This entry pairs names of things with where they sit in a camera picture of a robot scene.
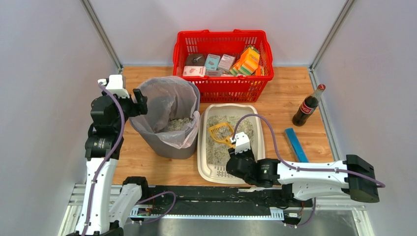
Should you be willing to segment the yellow litter scoop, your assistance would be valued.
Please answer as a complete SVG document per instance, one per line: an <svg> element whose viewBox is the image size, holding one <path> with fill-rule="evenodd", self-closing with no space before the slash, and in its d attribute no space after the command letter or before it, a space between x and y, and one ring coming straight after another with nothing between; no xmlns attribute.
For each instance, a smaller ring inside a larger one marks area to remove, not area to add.
<svg viewBox="0 0 417 236"><path fill-rule="evenodd" d="M219 143L227 145L230 148L234 148L235 145L231 142L233 135L233 129L227 122L221 122L208 128L211 138Z"/></svg>

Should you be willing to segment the beige litter box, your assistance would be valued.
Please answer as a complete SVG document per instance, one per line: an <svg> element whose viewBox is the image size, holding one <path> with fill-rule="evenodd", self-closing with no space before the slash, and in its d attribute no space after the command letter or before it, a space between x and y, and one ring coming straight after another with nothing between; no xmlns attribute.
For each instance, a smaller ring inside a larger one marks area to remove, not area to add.
<svg viewBox="0 0 417 236"><path fill-rule="evenodd" d="M212 104L201 115L200 130L197 148L198 171L200 175L207 181L237 185L244 184L242 179L239 179L226 172L226 166L217 166L208 164L206 161L206 137L207 137L207 119L211 116L238 116L242 117L247 114L256 114L257 110L251 105L242 105L236 103ZM249 119L254 126L254 140L251 143L251 148L256 160L261 160L266 157L265 144L261 121L256 117L245 118Z"/></svg>

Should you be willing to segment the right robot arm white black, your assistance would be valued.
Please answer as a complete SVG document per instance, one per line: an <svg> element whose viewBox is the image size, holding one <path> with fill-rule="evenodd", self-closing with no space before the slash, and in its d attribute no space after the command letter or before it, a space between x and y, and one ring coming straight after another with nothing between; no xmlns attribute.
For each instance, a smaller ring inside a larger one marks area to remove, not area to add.
<svg viewBox="0 0 417 236"><path fill-rule="evenodd" d="M327 163L284 162L265 158L256 161L252 150L228 150L227 173L256 187L280 185L285 198L307 201L317 197L350 196L353 201L378 203L374 167L358 155Z"/></svg>

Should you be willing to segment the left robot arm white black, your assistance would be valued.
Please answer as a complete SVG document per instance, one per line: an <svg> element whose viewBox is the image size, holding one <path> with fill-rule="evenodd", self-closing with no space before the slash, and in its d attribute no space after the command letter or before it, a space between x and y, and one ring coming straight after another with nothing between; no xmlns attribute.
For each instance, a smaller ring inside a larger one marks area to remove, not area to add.
<svg viewBox="0 0 417 236"><path fill-rule="evenodd" d="M113 204L110 195L123 144L124 126L130 117L145 115L147 97L139 89L124 97L103 90L91 102L92 124L85 143L87 180L84 201L73 236L121 236L143 191L145 177L127 177Z"/></svg>

